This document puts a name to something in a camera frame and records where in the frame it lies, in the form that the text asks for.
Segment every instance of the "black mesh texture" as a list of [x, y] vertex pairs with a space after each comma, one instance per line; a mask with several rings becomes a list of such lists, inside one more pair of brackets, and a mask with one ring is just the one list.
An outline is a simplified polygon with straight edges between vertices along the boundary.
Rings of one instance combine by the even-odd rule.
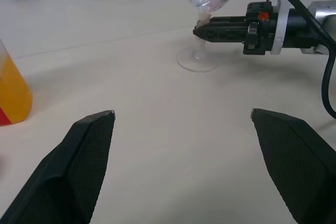
[[104, 180], [111, 144], [111, 119], [95, 123], [69, 168], [68, 179], [84, 220], [91, 220]]
[[332, 193], [328, 168], [290, 123], [258, 112], [253, 113], [252, 119], [269, 175], [294, 219], [298, 223], [321, 224], [314, 220], [325, 219], [321, 215], [326, 213], [320, 207], [330, 203], [326, 197]]

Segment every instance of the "table surface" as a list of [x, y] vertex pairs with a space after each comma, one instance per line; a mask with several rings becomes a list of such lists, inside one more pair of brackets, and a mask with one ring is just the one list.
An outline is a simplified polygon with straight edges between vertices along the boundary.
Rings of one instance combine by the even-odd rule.
[[[214, 15], [241, 16], [257, 1], [230, 0]], [[208, 44], [220, 66], [193, 73], [176, 63], [197, 16], [186, 0], [0, 3], [0, 37], [34, 94], [29, 118], [0, 128], [0, 215], [73, 122], [113, 109], [93, 224], [295, 223], [250, 112], [299, 117], [336, 144], [320, 97], [327, 56], [244, 56], [241, 44]]]

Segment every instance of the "gray object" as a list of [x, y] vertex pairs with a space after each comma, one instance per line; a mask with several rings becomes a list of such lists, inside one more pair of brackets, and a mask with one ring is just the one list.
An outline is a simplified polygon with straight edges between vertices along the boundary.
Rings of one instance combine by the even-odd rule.
[[[319, 1], [313, 2], [308, 7], [308, 10], [320, 22], [324, 29], [330, 34], [333, 39], [336, 39], [336, 1]], [[303, 54], [312, 55], [328, 55], [329, 50], [323, 46], [318, 45], [317, 47], [311, 47], [309, 49], [302, 48], [301, 52]]]

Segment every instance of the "plastic bottle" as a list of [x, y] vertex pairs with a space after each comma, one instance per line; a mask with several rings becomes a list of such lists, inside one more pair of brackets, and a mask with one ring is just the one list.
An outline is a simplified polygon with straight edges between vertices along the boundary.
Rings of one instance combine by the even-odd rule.
[[27, 118], [33, 96], [0, 40], [0, 125]]

